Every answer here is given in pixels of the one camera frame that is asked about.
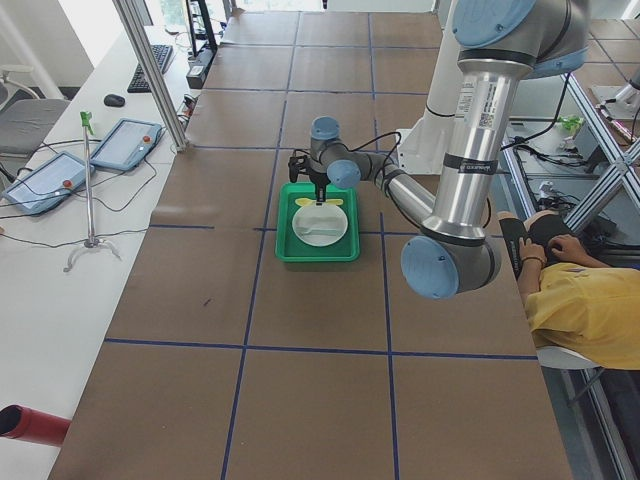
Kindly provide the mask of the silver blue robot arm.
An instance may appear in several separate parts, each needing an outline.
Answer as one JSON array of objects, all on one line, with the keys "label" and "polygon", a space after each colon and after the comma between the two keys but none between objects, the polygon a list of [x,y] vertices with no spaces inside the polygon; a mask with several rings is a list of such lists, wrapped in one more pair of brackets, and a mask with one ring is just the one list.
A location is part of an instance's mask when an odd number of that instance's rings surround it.
[{"label": "silver blue robot arm", "polygon": [[500,254],[482,225],[497,155],[520,81],[564,74],[586,57],[586,1],[455,1],[432,89],[415,132],[441,167],[438,189],[399,163],[349,149],[330,117],[317,118],[304,169],[323,199],[328,185],[374,183],[419,228],[401,268],[419,295],[441,299],[489,284]]}]

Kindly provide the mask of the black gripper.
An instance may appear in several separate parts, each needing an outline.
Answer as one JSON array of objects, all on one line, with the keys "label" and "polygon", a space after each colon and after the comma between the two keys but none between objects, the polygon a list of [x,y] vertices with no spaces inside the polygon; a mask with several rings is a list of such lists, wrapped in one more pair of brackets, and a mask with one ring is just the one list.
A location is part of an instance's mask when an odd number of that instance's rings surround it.
[{"label": "black gripper", "polygon": [[328,185],[328,177],[324,172],[310,171],[310,181],[315,186],[316,205],[322,206],[326,202],[326,187]]}]

